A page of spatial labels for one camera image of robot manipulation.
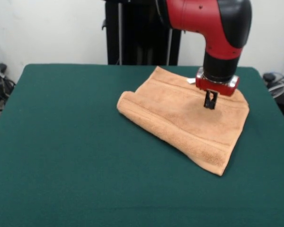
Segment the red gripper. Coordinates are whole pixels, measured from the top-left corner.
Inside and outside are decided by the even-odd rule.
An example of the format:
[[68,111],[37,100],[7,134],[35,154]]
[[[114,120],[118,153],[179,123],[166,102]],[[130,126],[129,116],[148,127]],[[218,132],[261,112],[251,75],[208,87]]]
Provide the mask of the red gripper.
[[215,109],[218,93],[223,96],[232,96],[239,85],[240,78],[234,75],[227,83],[212,82],[204,76],[204,69],[200,67],[195,77],[195,85],[206,91],[204,107]]

